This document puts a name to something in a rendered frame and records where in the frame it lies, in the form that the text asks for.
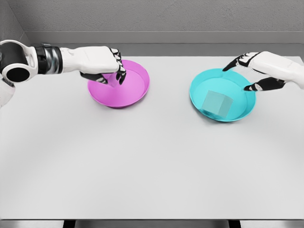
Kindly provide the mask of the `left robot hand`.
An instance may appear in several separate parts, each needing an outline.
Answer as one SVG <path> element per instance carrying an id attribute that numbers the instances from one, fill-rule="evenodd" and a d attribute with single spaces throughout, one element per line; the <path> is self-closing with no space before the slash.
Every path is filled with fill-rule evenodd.
<path id="1" fill-rule="evenodd" d="M 121 85 L 126 78 L 121 52 L 107 46 L 78 47 L 75 53 L 80 58 L 80 75 L 88 80 L 108 84 L 106 74 L 114 74 Z"/>

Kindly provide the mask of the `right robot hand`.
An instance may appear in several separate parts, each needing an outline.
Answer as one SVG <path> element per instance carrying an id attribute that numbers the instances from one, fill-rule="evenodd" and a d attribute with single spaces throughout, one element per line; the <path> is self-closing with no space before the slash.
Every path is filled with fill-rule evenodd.
<path id="1" fill-rule="evenodd" d="M 303 83 L 297 75 L 301 68 L 296 62 L 268 51 L 244 53 L 232 60 L 222 71 L 226 72 L 236 66 L 243 66 L 268 75 L 251 85 L 244 87 L 245 91 L 269 91 L 281 89 L 288 82 L 296 83 L 300 88 Z"/>

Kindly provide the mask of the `pink block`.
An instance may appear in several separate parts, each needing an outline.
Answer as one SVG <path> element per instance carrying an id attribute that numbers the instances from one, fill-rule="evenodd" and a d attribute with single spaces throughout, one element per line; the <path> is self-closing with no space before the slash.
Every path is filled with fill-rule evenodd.
<path id="1" fill-rule="evenodd" d="M 119 85 L 119 81 L 116 80 L 116 75 L 116 72 L 103 74 L 104 78 L 107 80 L 107 84 L 111 87 L 116 87 L 117 85 Z"/>

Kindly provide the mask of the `magenta plate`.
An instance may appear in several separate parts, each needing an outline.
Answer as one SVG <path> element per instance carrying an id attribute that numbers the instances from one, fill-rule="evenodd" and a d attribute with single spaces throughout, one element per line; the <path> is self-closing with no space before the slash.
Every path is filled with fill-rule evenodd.
<path id="1" fill-rule="evenodd" d="M 122 63 L 126 69 L 126 78 L 122 85 L 112 87 L 109 84 L 88 81 L 88 92 L 98 103 L 112 108 L 123 108 L 138 102 L 147 93 L 150 86 L 147 70 L 131 60 L 123 60 Z"/>

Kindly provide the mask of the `cyan plate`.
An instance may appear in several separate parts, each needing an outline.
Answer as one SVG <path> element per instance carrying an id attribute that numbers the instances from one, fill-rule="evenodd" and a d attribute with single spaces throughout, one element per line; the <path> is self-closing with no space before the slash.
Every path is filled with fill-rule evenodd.
<path id="1" fill-rule="evenodd" d="M 194 107 L 210 119 L 220 122 L 238 121 L 248 116 L 256 104 L 255 92 L 244 90 L 244 87 L 248 85 L 249 81 L 233 70 L 223 72 L 220 68 L 209 69 L 193 79 L 190 85 L 190 99 Z M 233 104 L 226 118 L 215 118 L 200 110 L 209 90 L 233 99 Z"/>

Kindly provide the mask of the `cyan block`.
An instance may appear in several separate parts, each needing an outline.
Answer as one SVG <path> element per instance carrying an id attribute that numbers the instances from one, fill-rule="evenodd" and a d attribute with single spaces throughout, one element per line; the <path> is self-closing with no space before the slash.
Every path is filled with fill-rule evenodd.
<path id="1" fill-rule="evenodd" d="M 227 95 L 209 90 L 201 106 L 201 111 L 204 114 L 215 118 L 226 118 L 233 99 Z"/>

